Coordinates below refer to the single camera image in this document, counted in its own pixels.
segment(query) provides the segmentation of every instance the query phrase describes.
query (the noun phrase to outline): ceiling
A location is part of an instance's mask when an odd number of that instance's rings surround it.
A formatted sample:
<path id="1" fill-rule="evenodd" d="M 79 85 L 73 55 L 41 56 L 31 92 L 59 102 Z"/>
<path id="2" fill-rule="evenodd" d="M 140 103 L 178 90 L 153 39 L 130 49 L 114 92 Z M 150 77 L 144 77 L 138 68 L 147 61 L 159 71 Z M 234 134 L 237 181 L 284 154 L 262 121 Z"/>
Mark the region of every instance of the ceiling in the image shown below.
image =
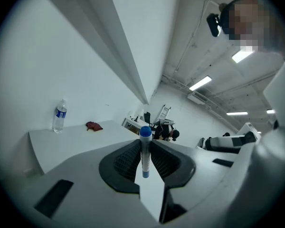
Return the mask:
<path id="1" fill-rule="evenodd" d="M 235 63 L 231 57 L 240 50 L 239 43 L 228 40 L 223 33 L 213 37 L 206 22 L 210 13 L 219 14 L 218 4 L 232 0 L 211 1 L 200 22 L 207 1 L 180 0 L 163 74 L 187 87 L 210 76 L 212 81 L 197 91 L 211 101 L 211 109 L 237 129 L 251 122 L 258 131 L 266 133 L 271 129 L 268 121 L 273 116 L 266 113 L 271 107 L 263 90 L 282 66 L 283 59 L 276 54 L 254 52 Z M 247 111 L 248 115 L 226 115 L 236 111 Z"/>

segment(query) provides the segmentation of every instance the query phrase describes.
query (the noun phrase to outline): black rubber pad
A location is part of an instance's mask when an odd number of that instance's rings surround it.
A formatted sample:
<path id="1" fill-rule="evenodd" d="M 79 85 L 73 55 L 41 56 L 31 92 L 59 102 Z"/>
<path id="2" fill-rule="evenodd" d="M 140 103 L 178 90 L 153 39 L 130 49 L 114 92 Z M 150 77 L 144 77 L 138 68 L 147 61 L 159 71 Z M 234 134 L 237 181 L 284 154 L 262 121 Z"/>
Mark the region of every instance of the black rubber pad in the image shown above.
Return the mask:
<path id="1" fill-rule="evenodd" d="M 51 218 L 73 184 L 73 182 L 67 180 L 58 181 L 34 208 Z"/>
<path id="2" fill-rule="evenodd" d="M 226 161 L 226 160 L 221 160 L 221 159 L 215 159 L 215 160 L 213 160 L 213 163 L 223 165 L 223 166 L 227 166 L 227 167 L 231 167 L 233 164 L 233 162 L 231 162 L 231 161 Z"/>

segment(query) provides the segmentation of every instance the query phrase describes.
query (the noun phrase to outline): white floor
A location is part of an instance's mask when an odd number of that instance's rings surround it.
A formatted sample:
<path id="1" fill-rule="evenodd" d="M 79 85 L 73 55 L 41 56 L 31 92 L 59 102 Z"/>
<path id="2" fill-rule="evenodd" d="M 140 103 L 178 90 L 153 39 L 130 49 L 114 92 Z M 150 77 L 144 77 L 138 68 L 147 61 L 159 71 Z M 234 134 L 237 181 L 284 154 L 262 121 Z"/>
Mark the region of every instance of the white floor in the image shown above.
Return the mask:
<path id="1" fill-rule="evenodd" d="M 137 166 L 135 183 L 140 186 L 140 198 L 150 214 L 158 221 L 162 209 L 164 182 L 150 159 L 148 178 L 143 178 L 142 161 Z"/>

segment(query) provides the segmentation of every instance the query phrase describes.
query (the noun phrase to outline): red cloth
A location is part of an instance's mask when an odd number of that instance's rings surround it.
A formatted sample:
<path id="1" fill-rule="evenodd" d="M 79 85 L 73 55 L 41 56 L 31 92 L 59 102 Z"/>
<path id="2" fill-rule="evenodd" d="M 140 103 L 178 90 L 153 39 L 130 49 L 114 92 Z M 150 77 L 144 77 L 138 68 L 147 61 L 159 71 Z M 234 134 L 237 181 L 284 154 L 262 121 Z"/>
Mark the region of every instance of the red cloth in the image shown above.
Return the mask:
<path id="1" fill-rule="evenodd" d="M 94 123 L 94 122 L 88 122 L 86 123 L 86 126 L 87 126 L 87 131 L 89 129 L 92 129 L 94 132 L 103 130 L 103 128 L 98 123 Z"/>

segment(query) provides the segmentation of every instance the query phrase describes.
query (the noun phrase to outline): white desk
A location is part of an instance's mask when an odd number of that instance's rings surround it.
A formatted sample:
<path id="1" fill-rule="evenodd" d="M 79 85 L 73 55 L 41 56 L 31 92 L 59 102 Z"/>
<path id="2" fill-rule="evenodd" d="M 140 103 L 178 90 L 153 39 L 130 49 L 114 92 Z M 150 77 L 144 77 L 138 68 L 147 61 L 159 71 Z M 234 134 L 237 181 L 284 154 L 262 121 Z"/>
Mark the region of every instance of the white desk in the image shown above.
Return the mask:
<path id="1" fill-rule="evenodd" d="M 103 130 L 94 132 L 86 130 L 85 125 L 65 127 L 62 133 L 52 130 L 29 132 L 36 158 L 44 173 L 61 164 L 66 159 L 102 148 L 114 143 L 139 139 L 139 136 L 128 131 L 114 121 L 100 122 Z"/>
<path id="2" fill-rule="evenodd" d="M 148 123 L 146 123 L 145 121 L 141 120 L 141 119 L 137 119 L 137 122 L 135 122 L 134 120 L 132 120 L 130 117 L 126 117 L 123 121 L 123 127 L 126 127 L 126 125 L 128 124 L 132 124 L 133 126 L 141 129 L 144 126 L 149 126 Z"/>

